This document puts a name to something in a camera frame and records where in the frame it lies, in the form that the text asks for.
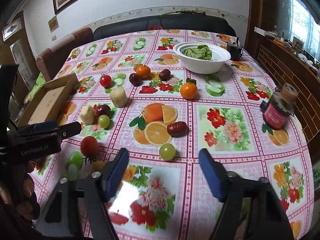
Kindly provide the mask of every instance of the white bowl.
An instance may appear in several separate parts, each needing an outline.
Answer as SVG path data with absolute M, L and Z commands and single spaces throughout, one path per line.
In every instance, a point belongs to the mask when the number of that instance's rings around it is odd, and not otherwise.
M 192 58 L 184 55 L 182 51 L 188 48 L 196 48 L 200 44 L 207 45 L 212 51 L 212 60 L 204 60 Z M 211 74 L 216 73 L 222 68 L 223 63 L 231 59 L 230 53 L 219 46 L 215 46 L 202 41 L 188 41 L 182 42 L 173 47 L 173 51 L 180 56 L 182 65 L 195 73 Z

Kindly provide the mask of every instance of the tablecloth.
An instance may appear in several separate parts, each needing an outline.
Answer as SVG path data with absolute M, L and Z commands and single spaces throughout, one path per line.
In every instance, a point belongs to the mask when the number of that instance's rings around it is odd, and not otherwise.
M 75 72 L 80 85 L 70 96 L 59 121 L 79 121 L 79 135 L 62 142 L 62 151 L 51 155 L 32 173 L 38 202 L 43 207 L 59 178 L 86 177 L 90 163 L 77 163 L 80 143 L 94 136 L 100 143 L 98 159 L 113 160 L 121 147 L 130 152 L 128 168 L 117 197 L 106 204 L 120 239 L 207 239 L 222 204 L 213 198 L 198 161 L 207 148 L 226 170 L 247 179 L 267 177 L 286 210 L 294 236 L 299 239 L 310 227 L 314 187 L 311 160 L 303 130 L 296 117 L 284 129 L 273 131 L 263 122 L 262 100 L 275 91 L 272 79 L 244 50 L 240 62 L 227 61 L 214 75 L 186 70 L 172 48 L 184 41 L 201 41 L 226 48 L 236 39 L 223 34 L 194 30 L 155 30 L 128 33 L 94 41 L 74 49 L 57 77 Z M 146 64 L 151 77 L 134 87 L 129 82 L 134 64 Z M 169 81 L 159 72 L 171 71 Z M 101 73 L 113 79 L 113 87 L 99 84 Z M 197 81 L 198 96 L 185 100 L 179 93 L 186 78 Z M 207 92 L 210 86 L 220 88 Z M 110 91 L 122 86 L 129 98 L 115 108 Z M 79 113 L 85 105 L 108 104 L 111 126 L 84 125 Z M 130 122 L 143 116 L 144 131 Z M 168 139 L 166 125 L 184 121 L 187 136 Z M 156 144 L 170 142 L 177 150 L 171 162 L 162 161 Z M 85 209 L 80 208 L 85 236 L 92 236 Z

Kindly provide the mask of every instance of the white wall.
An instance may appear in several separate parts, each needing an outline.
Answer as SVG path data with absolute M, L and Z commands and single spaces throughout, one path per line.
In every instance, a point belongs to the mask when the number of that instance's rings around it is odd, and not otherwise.
M 37 56 L 54 43 L 51 40 L 54 35 L 59 40 L 105 17 L 156 6 L 199 6 L 249 16 L 249 0 L 78 0 L 57 15 L 59 28 L 50 33 L 48 21 L 54 16 L 52 0 L 28 0 L 21 10 L 24 11 L 31 49 Z M 235 29 L 238 36 L 241 32 L 241 36 L 245 37 L 247 29 L 245 23 L 233 21 L 229 24 Z

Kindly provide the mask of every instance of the brown sofa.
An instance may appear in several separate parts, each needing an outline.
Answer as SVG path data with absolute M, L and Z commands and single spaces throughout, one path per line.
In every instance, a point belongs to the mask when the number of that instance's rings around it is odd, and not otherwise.
M 47 48 L 36 59 L 39 71 L 48 82 L 59 72 L 72 49 L 93 41 L 91 28 L 76 31 Z

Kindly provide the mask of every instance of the brown box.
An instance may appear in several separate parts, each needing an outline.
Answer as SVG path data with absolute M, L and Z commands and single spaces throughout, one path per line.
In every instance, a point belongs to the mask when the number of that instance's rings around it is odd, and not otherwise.
M 75 73 L 45 83 L 26 107 L 18 127 L 57 120 L 60 109 L 78 84 Z

